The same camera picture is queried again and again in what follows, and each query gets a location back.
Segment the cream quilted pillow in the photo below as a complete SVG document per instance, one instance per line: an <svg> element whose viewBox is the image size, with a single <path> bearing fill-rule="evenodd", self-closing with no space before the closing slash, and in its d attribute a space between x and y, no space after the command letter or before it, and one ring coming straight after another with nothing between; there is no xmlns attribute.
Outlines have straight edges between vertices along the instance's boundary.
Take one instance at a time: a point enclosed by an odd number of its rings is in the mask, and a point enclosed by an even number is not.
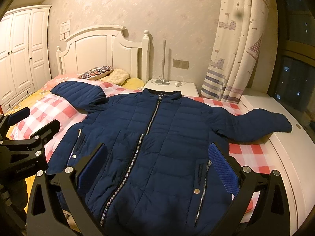
<svg viewBox="0 0 315 236"><path fill-rule="evenodd" d="M127 79L130 78L128 72L123 69L114 69L110 74L107 76L100 78L99 81L101 82L108 82L114 85L121 86Z"/></svg>

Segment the paper notice on wall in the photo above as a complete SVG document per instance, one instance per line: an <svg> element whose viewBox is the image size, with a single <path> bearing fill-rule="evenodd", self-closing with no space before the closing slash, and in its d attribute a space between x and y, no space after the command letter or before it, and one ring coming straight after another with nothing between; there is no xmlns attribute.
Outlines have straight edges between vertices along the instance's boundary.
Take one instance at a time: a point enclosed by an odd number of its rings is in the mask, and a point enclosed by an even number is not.
<svg viewBox="0 0 315 236"><path fill-rule="evenodd" d="M70 35L70 20L66 20L60 25L59 40L62 41Z"/></svg>

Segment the white window bench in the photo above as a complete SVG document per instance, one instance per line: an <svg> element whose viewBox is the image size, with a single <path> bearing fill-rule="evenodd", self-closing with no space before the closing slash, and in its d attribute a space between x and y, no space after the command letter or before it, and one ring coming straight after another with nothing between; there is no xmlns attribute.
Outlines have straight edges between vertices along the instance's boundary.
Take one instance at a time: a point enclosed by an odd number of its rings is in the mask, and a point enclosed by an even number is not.
<svg viewBox="0 0 315 236"><path fill-rule="evenodd" d="M290 210L290 235L293 235L314 207L314 143L302 125L267 94L247 88L239 105L243 111L262 108L284 114L292 124L292 132L270 134L264 144L283 178Z"/></svg>

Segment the dark window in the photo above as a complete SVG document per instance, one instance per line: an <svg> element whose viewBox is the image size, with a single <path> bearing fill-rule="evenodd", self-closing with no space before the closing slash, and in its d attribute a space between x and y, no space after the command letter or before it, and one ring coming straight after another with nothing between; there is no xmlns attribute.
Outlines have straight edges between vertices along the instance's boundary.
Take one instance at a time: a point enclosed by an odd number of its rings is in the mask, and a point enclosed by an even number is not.
<svg viewBox="0 0 315 236"><path fill-rule="evenodd" d="M314 114L314 16L307 0L276 0L278 49L268 94Z"/></svg>

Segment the white nightstand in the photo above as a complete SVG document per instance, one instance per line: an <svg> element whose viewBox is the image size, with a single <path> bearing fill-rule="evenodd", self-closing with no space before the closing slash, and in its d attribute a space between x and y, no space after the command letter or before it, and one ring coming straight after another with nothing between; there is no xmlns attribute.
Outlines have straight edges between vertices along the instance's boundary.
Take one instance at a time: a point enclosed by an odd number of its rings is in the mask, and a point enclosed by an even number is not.
<svg viewBox="0 0 315 236"><path fill-rule="evenodd" d="M192 97L199 97L199 93L197 91L196 85L194 83L186 83L181 87L175 86L175 81L169 81L170 84L166 86L157 85L155 83L155 79L149 80L146 85L144 86L147 89L152 89L156 91L163 91L163 92L174 92L180 91L183 96L192 96Z"/></svg>

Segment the slim desk lamp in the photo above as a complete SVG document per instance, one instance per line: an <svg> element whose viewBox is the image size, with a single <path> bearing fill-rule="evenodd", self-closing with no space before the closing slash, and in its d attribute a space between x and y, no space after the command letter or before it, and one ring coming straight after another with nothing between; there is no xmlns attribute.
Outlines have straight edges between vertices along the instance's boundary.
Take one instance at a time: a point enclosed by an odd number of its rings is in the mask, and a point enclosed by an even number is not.
<svg viewBox="0 0 315 236"><path fill-rule="evenodd" d="M160 76L158 77L158 79L155 80L155 83L161 86L166 86L170 84L170 82L164 77L165 61L166 61L166 40L163 40L162 69L161 69Z"/></svg>

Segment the yellow pillow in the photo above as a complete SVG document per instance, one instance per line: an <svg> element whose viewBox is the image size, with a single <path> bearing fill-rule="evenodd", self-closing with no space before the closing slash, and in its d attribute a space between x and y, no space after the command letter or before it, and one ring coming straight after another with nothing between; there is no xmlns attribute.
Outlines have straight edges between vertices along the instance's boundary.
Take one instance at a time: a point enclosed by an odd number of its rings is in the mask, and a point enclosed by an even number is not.
<svg viewBox="0 0 315 236"><path fill-rule="evenodd" d="M139 78L129 78L121 85L121 87L131 90L141 90L144 86L145 83Z"/></svg>

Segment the colourful patterned pillow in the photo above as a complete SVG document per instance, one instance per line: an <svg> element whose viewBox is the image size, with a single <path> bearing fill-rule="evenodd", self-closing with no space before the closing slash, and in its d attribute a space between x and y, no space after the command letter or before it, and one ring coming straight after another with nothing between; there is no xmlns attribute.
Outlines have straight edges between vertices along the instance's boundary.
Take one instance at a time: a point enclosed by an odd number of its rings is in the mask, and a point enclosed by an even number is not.
<svg viewBox="0 0 315 236"><path fill-rule="evenodd" d="M112 73L113 67L109 65L100 66L92 68L85 73L79 76L79 79L86 79L86 80L99 80L110 73Z"/></svg>

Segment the white wooden headboard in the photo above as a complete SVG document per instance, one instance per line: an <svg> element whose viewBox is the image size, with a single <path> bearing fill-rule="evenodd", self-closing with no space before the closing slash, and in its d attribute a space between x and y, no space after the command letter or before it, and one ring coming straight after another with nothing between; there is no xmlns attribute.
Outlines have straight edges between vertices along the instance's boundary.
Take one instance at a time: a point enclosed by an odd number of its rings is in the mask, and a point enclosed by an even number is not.
<svg viewBox="0 0 315 236"><path fill-rule="evenodd" d="M79 30L65 39L64 51L57 46L58 73L82 74L94 67L108 65L122 69L132 78L149 80L151 34L144 31L141 41L129 41L125 27L97 25Z"/></svg>

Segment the boat print curtain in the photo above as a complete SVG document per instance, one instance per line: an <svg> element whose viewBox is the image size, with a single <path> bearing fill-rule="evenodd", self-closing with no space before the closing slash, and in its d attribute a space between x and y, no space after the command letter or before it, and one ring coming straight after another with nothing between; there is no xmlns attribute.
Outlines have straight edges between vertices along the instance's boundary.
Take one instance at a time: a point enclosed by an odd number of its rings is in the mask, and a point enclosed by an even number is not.
<svg viewBox="0 0 315 236"><path fill-rule="evenodd" d="M259 57L269 0L221 0L201 96L238 103Z"/></svg>

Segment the navy blue puffer jacket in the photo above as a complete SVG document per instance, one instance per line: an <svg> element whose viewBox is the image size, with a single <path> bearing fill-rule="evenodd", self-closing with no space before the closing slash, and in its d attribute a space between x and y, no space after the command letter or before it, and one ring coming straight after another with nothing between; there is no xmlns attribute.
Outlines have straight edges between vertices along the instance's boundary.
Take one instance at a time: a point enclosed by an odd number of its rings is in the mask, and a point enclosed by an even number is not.
<svg viewBox="0 0 315 236"><path fill-rule="evenodd" d="M107 97L99 86L66 81L51 93L86 118L67 131L47 172L75 166L105 144L100 167L83 174L81 195L108 235L208 235L232 201L209 159L209 145L228 153L230 141L292 131L280 113L255 109L235 116L179 91Z"/></svg>

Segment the white wardrobe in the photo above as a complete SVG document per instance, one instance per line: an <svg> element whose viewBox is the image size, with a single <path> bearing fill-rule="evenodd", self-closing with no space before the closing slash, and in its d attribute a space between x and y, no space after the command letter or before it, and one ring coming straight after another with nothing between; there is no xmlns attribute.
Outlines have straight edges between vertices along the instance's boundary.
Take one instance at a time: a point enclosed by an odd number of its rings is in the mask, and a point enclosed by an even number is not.
<svg viewBox="0 0 315 236"><path fill-rule="evenodd" d="M51 79L47 27L51 5L6 12L1 19L1 109L10 111Z"/></svg>

